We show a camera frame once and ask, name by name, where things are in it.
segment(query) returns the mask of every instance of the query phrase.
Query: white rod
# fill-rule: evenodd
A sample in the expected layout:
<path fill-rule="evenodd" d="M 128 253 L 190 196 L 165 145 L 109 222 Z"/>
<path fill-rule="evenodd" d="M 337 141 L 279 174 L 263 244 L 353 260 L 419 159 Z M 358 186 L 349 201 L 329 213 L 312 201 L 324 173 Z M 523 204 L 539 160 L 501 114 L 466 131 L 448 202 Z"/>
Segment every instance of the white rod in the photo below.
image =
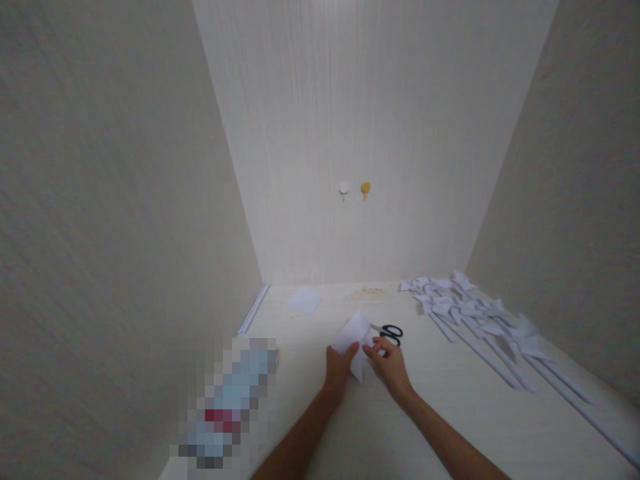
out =
<path fill-rule="evenodd" d="M 432 313 L 430 313 L 429 316 L 432 318 L 432 320 L 435 322 L 435 324 L 438 326 L 438 328 L 440 328 L 440 330 L 442 330 L 442 333 L 444 333 L 444 335 L 447 338 L 447 340 L 449 340 L 451 343 L 455 343 L 455 337 L 451 333 L 451 330 L 448 329 L 445 326 L 445 324 L 442 322 L 442 320 L 440 320 L 438 317 L 436 317 Z"/>
<path fill-rule="evenodd" d="M 558 377 L 562 382 L 568 386 L 571 390 L 575 392 L 578 397 L 582 398 L 587 403 L 594 404 L 593 399 L 584 391 L 582 388 L 578 387 L 570 378 L 568 378 L 564 373 L 562 373 L 558 368 L 549 360 L 546 359 L 538 359 L 542 364 L 552 372 L 556 377 Z"/>
<path fill-rule="evenodd" d="M 628 460 L 630 464 L 634 466 L 634 468 L 640 471 L 640 459 L 638 459 L 634 454 L 632 454 L 628 448 L 626 448 L 620 440 L 612 436 L 604 426 L 596 419 L 592 414 L 590 414 L 586 408 L 578 403 L 572 396 L 570 396 L 567 392 L 565 392 L 560 385 L 556 383 L 556 380 L 553 379 L 553 376 L 549 374 L 544 368 L 542 368 L 542 362 L 539 359 L 532 359 L 528 355 L 523 355 L 526 361 L 537 370 L 537 372 L 544 377 L 544 379 L 549 382 L 549 384 L 560 394 L 562 395 L 566 401 L 568 401 L 573 408 L 578 410 L 578 413 L 582 415 L 607 441 L 612 444 L 612 446 L 618 450 L 622 454 L 624 458 Z"/>
<path fill-rule="evenodd" d="M 502 370 L 502 368 L 500 368 L 498 366 L 498 364 L 496 362 L 494 362 L 492 359 L 490 359 L 488 356 L 486 356 L 486 354 L 484 352 L 482 352 L 482 350 L 479 350 L 478 347 L 476 347 L 468 338 L 466 335 L 463 335 L 462 332 L 459 332 L 458 330 L 455 329 L 451 329 L 452 332 L 454 332 L 458 337 L 460 337 L 460 340 L 462 340 L 464 343 L 466 343 L 469 348 L 471 350 L 473 350 L 474 352 L 476 352 L 476 354 L 478 354 L 478 356 L 480 358 L 482 358 L 482 360 L 484 360 L 485 362 L 487 362 L 487 364 L 495 370 L 495 372 L 500 375 L 503 380 L 505 382 L 507 382 L 509 384 L 509 386 L 515 390 L 520 390 L 520 385 L 515 382 L 510 375 L 508 375 L 506 372 L 504 372 L 504 370 Z"/>
<path fill-rule="evenodd" d="M 265 295 L 267 294 L 267 290 L 269 290 L 268 283 L 262 286 L 262 289 L 260 290 L 260 293 L 258 293 L 258 296 L 255 299 L 255 302 L 253 302 L 253 306 L 251 307 L 251 310 L 249 310 L 249 313 L 245 317 L 244 322 L 242 322 L 242 325 L 240 325 L 240 330 L 238 330 L 238 335 L 244 335 L 249 330 L 249 327 L 251 326 L 251 322 L 253 321 L 255 314 L 258 312 L 258 308 L 260 307 L 262 300 L 265 298 Z"/>
<path fill-rule="evenodd" d="M 502 350 L 502 348 L 500 348 L 500 346 L 498 346 L 498 344 L 495 342 L 494 338 L 492 338 L 490 335 L 487 335 L 486 333 L 484 333 L 481 329 L 477 328 L 474 324 L 472 324 L 472 322 L 468 318 L 461 317 L 461 320 L 467 326 L 467 328 L 469 330 L 471 330 L 471 332 L 476 337 L 478 337 L 479 339 L 484 340 L 487 343 L 487 345 L 491 347 L 491 349 L 495 352 L 495 354 L 498 357 L 500 357 L 500 360 L 502 360 L 502 362 L 504 362 L 504 364 L 507 366 L 507 368 L 513 374 L 513 376 L 516 378 L 516 380 L 518 380 L 518 382 L 520 382 L 520 384 L 522 384 L 522 386 L 525 388 L 525 390 L 528 390 L 528 391 L 530 391 L 532 393 L 535 393 L 537 391 L 537 388 L 535 387 L 533 382 L 531 380 L 529 380 L 524 373 L 522 373 L 520 368 L 518 368 L 518 366 L 513 362 L 513 360 L 511 360 L 510 356 L 508 356 L 504 352 L 504 350 Z"/>
<path fill-rule="evenodd" d="M 518 382 L 522 384 L 525 390 L 535 393 L 537 391 L 536 386 L 533 384 L 531 380 L 529 380 L 529 378 L 524 373 L 522 373 L 520 368 L 518 368 L 518 366 L 513 362 L 513 360 L 511 360 L 510 356 L 508 356 L 504 352 L 504 350 L 502 350 L 502 348 L 498 346 L 498 344 L 495 342 L 495 339 L 488 335 L 485 335 L 484 339 L 485 339 L 485 342 L 487 342 L 487 344 L 489 344 L 491 349 L 495 352 L 495 354 L 498 355 L 498 357 L 500 357 L 500 360 L 502 360 L 505 363 L 509 371 L 518 380 Z"/>

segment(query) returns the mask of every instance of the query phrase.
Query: paper sheet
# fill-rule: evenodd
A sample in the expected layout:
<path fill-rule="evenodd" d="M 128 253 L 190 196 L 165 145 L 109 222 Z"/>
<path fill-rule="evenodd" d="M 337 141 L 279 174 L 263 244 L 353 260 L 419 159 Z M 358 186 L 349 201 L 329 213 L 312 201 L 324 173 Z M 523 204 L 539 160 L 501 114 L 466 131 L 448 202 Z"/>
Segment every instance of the paper sheet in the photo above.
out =
<path fill-rule="evenodd" d="M 313 313 L 322 301 L 322 294 L 308 287 L 300 287 L 287 302 L 287 306 L 304 313 Z"/>
<path fill-rule="evenodd" d="M 331 348 L 336 350 L 340 355 L 344 355 L 353 342 L 360 342 L 358 353 L 351 360 L 351 373 L 362 383 L 362 367 L 363 362 L 367 358 L 367 354 L 362 350 L 362 345 L 373 346 L 373 333 L 371 332 L 371 324 L 369 320 L 358 310 L 351 317 L 344 327 L 340 329 L 331 342 Z"/>

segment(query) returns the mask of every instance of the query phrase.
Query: white table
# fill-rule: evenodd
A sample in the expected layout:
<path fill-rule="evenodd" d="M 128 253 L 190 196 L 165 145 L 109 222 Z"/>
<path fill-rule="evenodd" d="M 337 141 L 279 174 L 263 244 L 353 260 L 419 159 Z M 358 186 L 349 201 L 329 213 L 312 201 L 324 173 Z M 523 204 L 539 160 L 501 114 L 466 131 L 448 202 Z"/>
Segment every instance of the white table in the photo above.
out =
<path fill-rule="evenodd" d="M 404 330 L 402 348 L 415 390 L 456 430 L 514 479 L 630 479 L 637 472 L 528 364 L 537 394 L 511 389 L 461 341 L 451 344 L 398 282 L 314 286 L 324 298 L 312 315 L 287 300 L 297 287 L 272 287 L 248 337 L 274 337 L 280 364 L 260 458 L 281 440 L 324 380 L 325 348 L 362 310 L 376 325 Z M 488 345 L 473 338 L 495 357 Z M 548 342 L 543 350 L 597 401 L 591 408 L 629 447 L 640 445 L 640 412 Z M 240 475 L 246 477 L 249 472 Z M 362 385 L 349 378 L 309 468 L 309 477 L 448 479 L 418 429 L 369 365 Z"/>

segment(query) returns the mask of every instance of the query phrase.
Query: wall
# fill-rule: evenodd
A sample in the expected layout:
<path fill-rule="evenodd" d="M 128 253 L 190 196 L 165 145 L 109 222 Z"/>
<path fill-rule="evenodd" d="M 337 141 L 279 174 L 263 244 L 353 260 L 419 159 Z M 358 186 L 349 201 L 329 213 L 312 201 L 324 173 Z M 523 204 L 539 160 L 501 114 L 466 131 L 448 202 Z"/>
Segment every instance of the wall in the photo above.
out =
<path fill-rule="evenodd" d="M 0 471 L 155 480 L 261 285 L 193 8 L 10 1 L 0 30 Z"/>
<path fill-rule="evenodd" d="M 640 405 L 640 7 L 563 0 L 469 262 Z"/>
<path fill-rule="evenodd" d="M 464 269 L 556 4 L 194 0 L 264 281 Z"/>

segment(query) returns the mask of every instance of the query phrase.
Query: white stick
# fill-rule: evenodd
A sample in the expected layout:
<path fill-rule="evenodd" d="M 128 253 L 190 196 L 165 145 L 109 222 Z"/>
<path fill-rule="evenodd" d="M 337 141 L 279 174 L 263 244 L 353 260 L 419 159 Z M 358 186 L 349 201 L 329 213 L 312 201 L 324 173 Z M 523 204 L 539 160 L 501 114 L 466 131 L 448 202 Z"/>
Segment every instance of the white stick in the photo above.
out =
<path fill-rule="evenodd" d="M 518 366 L 513 362 L 513 360 L 511 360 L 510 356 L 508 356 L 504 352 L 504 350 L 502 350 L 502 348 L 498 346 L 498 344 L 495 342 L 495 339 L 488 335 L 485 335 L 484 339 L 485 339 L 485 342 L 487 342 L 491 347 L 491 349 L 495 352 L 495 354 L 498 357 L 500 357 L 500 360 L 502 360 L 505 363 L 509 371 L 518 380 L 518 382 L 522 384 L 525 390 L 535 393 L 538 390 L 536 386 L 533 384 L 531 380 L 529 380 L 529 378 L 527 378 L 527 376 L 524 373 L 522 373 L 520 368 L 518 368 Z"/>
<path fill-rule="evenodd" d="M 476 352 L 476 354 L 478 354 L 478 356 L 480 358 L 482 358 L 482 360 L 484 360 L 485 362 L 487 362 L 487 364 L 495 370 L 495 372 L 500 375 L 503 380 L 505 382 L 507 382 L 509 384 L 509 386 L 515 390 L 520 390 L 520 385 L 515 382 L 510 375 L 508 375 L 506 372 L 504 372 L 504 370 L 502 370 L 502 368 L 500 368 L 498 366 L 498 364 L 496 362 L 494 362 L 492 359 L 490 359 L 488 356 L 486 356 L 486 354 L 484 352 L 482 352 L 482 350 L 479 350 L 478 347 L 476 347 L 473 342 L 471 342 L 466 335 L 463 335 L 462 332 L 459 332 L 458 330 L 454 330 L 452 329 L 452 331 L 458 336 L 460 337 L 460 340 L 462 340 L 464 343 L 466 343 L 469 348 L 471 348 L 471 350 L 473 350 L 474 352 Z"/>
<path fill-rule="evenodd" d="M 442 322 L 442 320 L 440 320 L 438 317 L 436 317 L 432 313 L 430 313 L 429 316 L 432 318 L 432 320 L 435 322 L 435 324 L 440 328 L 440 330 L 442 330 L 442 333 L 444 333 L 444 335 L 447 338 L 447 340 L 449 340 L 451 343 L 455 343 L 455 337 L 451 333 L 451 330 L 449 330 L 445 326 L 445 324 Z"/>
<path fill-rule="evenodd" d="M 477 328 L 474 324 L 472 324 L 471 320 L 469 320 L 466 317 L 460 317 L 460 320 L 462 320 L 462 323 L 464 323 L 467 326 L 467 328 L 471 330 L 471 333 L 474 334 L 477 339 L 482 338 L 483 336 L 482 332 L 480 332 L 480 329 Z"/>
<path fill-rule="evenodd" d="M 568 378 L 564 373 L 562 373 L 558 368 L 549 360 L 538 359 L 542 364 L 552 372 L 556 377 L 558 377 L 562 382 L 568 386 L 571 390 L 575 392 L 578 397 L 582 398 L 587 403 L 594 404 L 593 399 L 584 391 L 582 388 L 578 387 L 570 378 Z"/>
<path fill-rule="evenodd" d="M 607 430 L 605 430 L 604 426 L 592 416 L 582 404 L 578 403 L 572 396 L 570 396 L 567 392 L 565 392 L 560 385 L 556 383 L 556 380 L 547 372 L 544 368 L 542 368 L 539 359 L 532 359 L 528 355 L 523 355 L 525 360 L 529 362 L 529 364 L 537 370 L 537 372 L 544 377 L 544 379 L 549 382 L 549 384 L 564 397 L 566 401 L 568 401 L 573 408 L 578 410 L 578 413 L 582 415 L 607 441 L 612 444 L 612 446 L 618 450 L 622 454 L 624 458 L 628 460 L 630 464 L 634 466 L 634 468 L 640 471 L 640 459 L 638 459 L 634 454 L 632 454 L 628 448 L 626 448 L 617 438 L 612 436 Z"/>
<path fill-rule="evenodd" d="M 518 382 L 522 384 L 525 390 L 528 390 L 532 393 L 535 393 L 537 391 L 537 388 L 535 387 L 533 382 L 529 380 L 529 378 L 527 378 L 527 376 L 524 373 L 522 373 L 520 368 L 518 368 L 518 366 L 513 362 L 513 360 L 511 360 L 510 356 L 508 356 L 504 352 L 504 350 L 502 350 L 502 348 L 498 346 L 498 344 L 495 342 L 495 339 L 493 337 L 491 337 L 490 335 L 487 335 L 481 329 L 476 328 L 476 326 L 472 324 L 472 322 L 468 318 L 461 317 L 461 320 L 476 337 L 487 342 L 487 345 L 491 347 L 491 349 L 495 352 L 495 354 L 498 357 L 500 357 L 500 360 L 504 362 L 504 364 L 513 374 L 513 376 L 516 378 L 516 380 L 518 380 Z"/>

